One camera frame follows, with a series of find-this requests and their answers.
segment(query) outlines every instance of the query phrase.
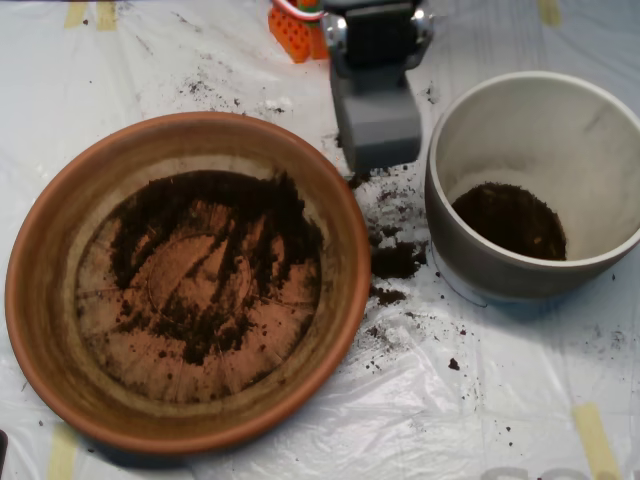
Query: table surface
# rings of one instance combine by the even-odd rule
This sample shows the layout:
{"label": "table surface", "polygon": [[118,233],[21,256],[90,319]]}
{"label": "table surface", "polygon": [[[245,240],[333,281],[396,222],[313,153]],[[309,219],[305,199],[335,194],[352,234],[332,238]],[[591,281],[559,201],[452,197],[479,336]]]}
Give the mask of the table surface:
{"label": "table surface", "polygon": [[[519,70],[582,77],[640,114],[640,3],[431,3],[435,41],[409,75],[425,142],[457,95]],[[108,2],[0,2],[2,268],[51,178],[143,119],[246,113],[301,136],[348,175],[327,65],[292,65],[268,31],[268,7],[119,1],[111,15]],[[368,222],[401,227],[383,246],[429,240],[424,160],[355,191]],[[519,307],[469,302],[436,275],[431,250],[427,260],[410,279],[374,278],[406,299],[369,301],[348,356],[299,412],[248,445],[171,471],[125,468],[70,432],[26,382],[0,320],[0,428],[10,439],[3,480],[590,478],[594,457],[573,417],[584,405],[599,414],[622,477],[633,478],[640,252],[562,300]],[[448,368],[451,358],[460,370]],[[593,416],[579,419],[597,426]]]}

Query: yellow tape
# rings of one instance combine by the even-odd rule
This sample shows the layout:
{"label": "yellow tape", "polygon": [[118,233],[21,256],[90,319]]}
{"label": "yellow tape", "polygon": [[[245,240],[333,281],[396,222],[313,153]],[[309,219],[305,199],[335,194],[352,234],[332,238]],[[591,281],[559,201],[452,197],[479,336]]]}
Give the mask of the yellow tape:
{"label": "yellow tape", "polygon": [[98,31],[109,31],[116,29],[116,4],[113,1],[97,2],[96,12],[98,14]]}
{"label": "yellow tape", "polygon": [[67,18],[64,20],[64,28],[77,27],[84,20],[89,2],[71,2],[67,10]]}
{"label": "yellow tape", "polygon": [[538,0],[538,14],[542,23],[550,27],[558,27],[562,23],[557,0]]}
{"label": "yellow tape", "polygon": [[591,468],[591,476],[595,479],[622,480],[596,404],[585,403],[574,407],[573,419]]}
{"label": "yellow tape", "polygon": [[66,423],[58,423],[53,429],[53,446],[49,457],[47,480],[71,480],[76,459],[78,438]]}

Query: scattered soil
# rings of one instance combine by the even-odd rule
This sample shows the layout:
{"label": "scattered soil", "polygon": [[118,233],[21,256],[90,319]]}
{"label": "scattered soil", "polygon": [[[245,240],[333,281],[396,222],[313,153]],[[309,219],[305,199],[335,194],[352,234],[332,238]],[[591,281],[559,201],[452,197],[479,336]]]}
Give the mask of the scattered soil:
{"label": "scattered soil", "polygon": [[496,245],[544,260],[566,260],[562,225],[544,202],[520,187],[485,183],[453,203],[467,225]]}
{"label": "scattered soil", "polygon": [[392,191],[388,191],[388,192],[382,192],[379,196],[378,196],[378,201],[379,202],[385,202],[388,199],[393,199],[393,198],[398,198],[398,192],[392,192]]}
{"label": "scattered soil", "polygon": [[372,247],[377,247],[382,243],[382,235],[379,232],[371,232],[369,233],[369,244]]}
{"label": "scattered soil", "polygon": [[371,255],[371,273],[379,278],[412,277],[420,268],[416,258],[419,254],[414,254],[417,246],[398,242],[395,247],[378,248]]}
{"label": "scattered soil", "polygon": [[422,250],[420,250],[418,253],[415,254],[413,259],[416,262],[418,262],[420,265],[426,265],[427,264],[427,250],[425,248],[422,248]]}
{"label": "scattered soil", "polygon": [[[203,364],[213,347],[222,352],[239,350],[246,333],[255,327],[247,316],[254,303],[253,296],[245,298],[234,310],[220,306],[229,304],[223,301],[225,295],[234,294],[225,287],[238,271],[236,258],[243,256],[248,260],[258,296],[269,300],[273,299],[274,289],[289,279],[292,265],[302,265],[308,260],[319,265],[323,245],[320,229],[304,218],[304,201],[286,175],[258,180],[229,172],[189,172],[150,182],[111,214],[110,219],[120,223],[111,243],[111,268],[116,286],[122,291],[129,288],[147,259],[164,246],[174,232],[206,231],[208,225],[201,224],[205,220],[196,214],[206,206],[227,207],[230,211],[209,254],[197,259],[186,275],[195,276],[207,257],[227,241],[211,304],[199,309],[189,299],[182,298],[176,289],[164,305],[158,306],[161,315],[151,326],[151,332],[159,337],[184,341],[182,358],[196,365]],[[256,245],[247,251],[245,238],[259,221],[263,221],[260,236]],[[272,250],[277,238],[284,245],[284,258],[280,260]],[[276,261],[279,263],[274,274]],[[306,288],[317,292],[319,298],[320,274],[306,283]],[[128,302],[123,302],[121,314],[131,314]],[[129,333],[146,329],[150,322],[149,317],[137,312],[133,318],[118,324],[116,330]]]}
{"label": "scattered soil", "polygon": [[400,227],[392,227],[392,226],[382,227],[381,229],[385,237],[393,237],[400,230],[402,230]]}
{"label": "scattered soil", "polygon": [[378,338],[380,332],[378,331],[378,327],[373,326],[367,330],[367,333],[371,335],[373,338]]}
{"label": "scattered soil", "polygon": [[404,293],[399,292],[398,290],[383,290],[382,288],[377,288],[373,285],[369,288],[369,297],[377,297],[380,305],[390,305],[407,298]]}
{"label": "scattered soil", "polygon": [[371,174],[370,173],[356,173],[347,182],[347,185],[349,185],[349,188],[351,190],[355,190],[356,188],[358,188],[363,183],[367,183],[369,180],[371,180]]}

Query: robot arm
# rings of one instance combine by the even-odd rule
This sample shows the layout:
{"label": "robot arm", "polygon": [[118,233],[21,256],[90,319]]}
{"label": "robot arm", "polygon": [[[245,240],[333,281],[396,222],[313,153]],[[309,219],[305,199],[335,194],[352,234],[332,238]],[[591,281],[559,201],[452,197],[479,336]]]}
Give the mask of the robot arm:
{"label": "robot arm", "polygon": [[418,0],[324,0],[338,129],[355,173],[416,160],[420,113],[406,78],[432,38]]}

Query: terracotta pot rim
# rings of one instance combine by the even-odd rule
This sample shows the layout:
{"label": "terracotta pot rim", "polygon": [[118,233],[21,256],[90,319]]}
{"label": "terracotta pot rim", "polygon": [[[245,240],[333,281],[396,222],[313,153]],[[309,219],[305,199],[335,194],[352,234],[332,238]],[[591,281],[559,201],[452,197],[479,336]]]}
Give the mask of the terracotta pot rim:
{"label": "terracotta pot rim", "polygon": [[[110,430],[104,424],[94,421],[77,409],[69,406],[49,387],[48,381],[43,379],[38,369],[32,363],[24,346],[24,338],[18,328],[20,319],[18,318],[16,308],[20,292],[17,290],[16,280],[19,273],[18,265],[22,263],[21,259],[24,256],[23,248],[25,240],[30,235],[37,234],[37,220],[40,210],[43,205],[47,203],[52,193],[65,186],[67,178],[75,169],[86,162],[90,162],[95,152],[108,148],[113,143],[122,141],[126,137],[160,125],[167,126],[193,121],[232,123],[261,130],[269,135],[279,137],[281,140],[293,143],[296,148],[300,150],[302,157],[309,158],[323,167],[324,173],[335,185],[335,193],[337,193],[340,202],[344,205],[344,210],[352,220],[357,243],[360,245],[360,248],[357,250],[356,259],[358,274],[356,285],[354,286],[355,293],[353,302],[348,308],[347,315],[344,317],[343,328],[336,342],[323,359],[322,364],[305,378],[302,384],[294,390],[291,395],[257,417],[222,432],[186,439],[154,440],[136,436],[135,432],[124,434]],[[156,117],[119,130],[89,147],[62,169],[40,194],[20,228],[9,259],[5,289],[7,329],[18,363],[33,389],[56,414],[78,431],[99,442],[137,453],[199,453],[215,448],[231,446],[265,432],[300,408],[329,378],[347,354],[360,325],[369,292],[369,255],[367,229],[359,206],[346,182],[339,175],[335,167],[320,152],[301,138],[271,123],[232,113],[193,112]]]}

